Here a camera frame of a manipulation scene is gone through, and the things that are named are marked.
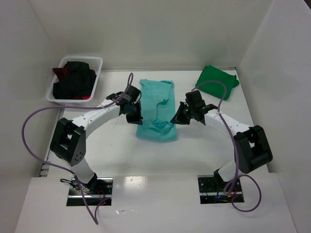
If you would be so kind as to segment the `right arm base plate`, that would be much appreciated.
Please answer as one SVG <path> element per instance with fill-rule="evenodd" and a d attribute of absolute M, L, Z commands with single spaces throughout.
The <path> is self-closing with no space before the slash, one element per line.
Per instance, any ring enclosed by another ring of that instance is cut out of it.
<path fill-rule="evenodd" d="M 244 202 L 240 180 L 230 195 L 223 193 L 224 188 L 219 187 L 212 176 L 198 176 L 198 187 L 201 204 L 231 203 L 232 199 L 234 203 Z"/>

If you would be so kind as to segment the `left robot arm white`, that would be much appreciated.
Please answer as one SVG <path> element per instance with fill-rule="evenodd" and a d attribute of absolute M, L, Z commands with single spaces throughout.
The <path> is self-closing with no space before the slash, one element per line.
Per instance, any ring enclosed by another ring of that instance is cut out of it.
<path fill-rule="evenodd" d="M 126 115 L 129 124 L 142 124 L 141 91 L 129 86 L 125 92 L 113 93 L 98 106 L 74 119 L 60 119 L 52 137 L 50 150 L 67 163 L 69 169 L 89 191 L 97 186 L 97 175 L 89 167 L 86 156 L 86 139 L 108 121 Z"/>

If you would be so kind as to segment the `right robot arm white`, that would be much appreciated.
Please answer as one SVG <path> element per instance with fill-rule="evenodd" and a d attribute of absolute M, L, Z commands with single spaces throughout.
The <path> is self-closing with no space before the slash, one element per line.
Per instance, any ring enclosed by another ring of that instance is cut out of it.
<path fill-rule="evenodd" d="M 206 105 L 198 90 L 186 93 L 171 123 L 189 125 L 192 119 L 231 137 L 234 160 L 214 172 L 218 182 L 226 184 L 235 176 L 248 174 L 272 161 L 272 151 L 261 126 L 240 123 L 222 113 L 220 107 Z"/>

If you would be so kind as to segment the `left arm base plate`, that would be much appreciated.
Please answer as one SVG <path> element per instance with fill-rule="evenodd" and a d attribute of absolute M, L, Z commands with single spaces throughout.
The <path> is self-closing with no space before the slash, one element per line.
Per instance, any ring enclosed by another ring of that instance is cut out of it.
<path fill-rule="evenodd" d="M 89 206 L 97 206 L 99 203 L 105 206 L 111 206 L 113 178 L 98 178 L 95 187 L 87 188 L 83 184 L 82 190 L 74 178 L 71 180 L 60 179 L 61 183 L 69 185 L 67 206 L 84 206 L 83 196 Z"/>

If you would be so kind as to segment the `teal t shirt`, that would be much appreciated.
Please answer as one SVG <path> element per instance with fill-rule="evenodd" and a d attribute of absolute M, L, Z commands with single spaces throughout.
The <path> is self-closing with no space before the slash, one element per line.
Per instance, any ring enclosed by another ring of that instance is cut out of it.
<path fill-rule="evenodd" d="M 136 137 L 163 143 L 176 140 L 176 128 L 171 123 L 175 115 L 173 81 L 141 79 L 139 83 L 143 120 L 137 127 Z"/>

